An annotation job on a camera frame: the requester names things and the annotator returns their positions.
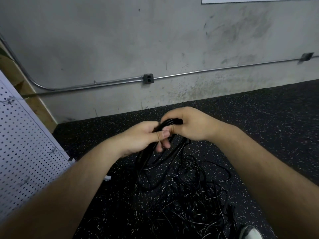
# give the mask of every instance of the person's right arm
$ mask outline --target person's right arm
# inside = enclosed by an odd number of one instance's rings
[[[171,125],[163,130],[191,140],[208,140],[221,149],[279,238],[319,238],[317,185],[233,125],[192,107],[169,111],[162,122],[169,118],[180,118],[183,125]],[[157,150],[162,150],[160,143]]]

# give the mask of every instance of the floor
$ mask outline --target floor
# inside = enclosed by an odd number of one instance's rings
[[[215,118],[234,124],[280,160],[319,185],[319,80],[275,88],[260,89],[229,96],[184,102],[137,112],[58,125],[53,135],[70,157],[80,159],[101,141],[144,120],[157,120],[169,110],[192,106]],[[250,197],[226,157],[213,144],[193,142],[188,152],[199,159],[214,161],[229,169],[232,179],[223,185],[236,207],[239,225],[257,227],[264,238],[276,238],[256,201]],[[119,160],[110,170],[116,175],[122,164],[134,157]],[[109,182],[103,182],[90,204],[74,238],[123,238],[126,227],[111,227]]]

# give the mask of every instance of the person's left hand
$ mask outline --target person's left hand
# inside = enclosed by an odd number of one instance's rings
[[[120,156],[125,157],[145,149],[152,142],[159,142],[168,138],[170,136],[169,131],[153,132],[158,125],[159,122],[156,121],[144,121],[109,139],[119,149]],[[165,148],[170,148],[167,139],[162,143]]]

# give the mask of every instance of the white pegboard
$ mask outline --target white pegboard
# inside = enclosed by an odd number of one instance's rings
[[[64,172],[68,159],[0,72],[0,220]]]

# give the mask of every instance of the gray wall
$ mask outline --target gray wall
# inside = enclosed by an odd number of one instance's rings
[[[34,80],[64,87],[319,52],[319,0],[208,5],[201,0],[0,0],[0,33]],[[317,79],[318,64],[313,59],[242,68],[43,101],[61,123]]]

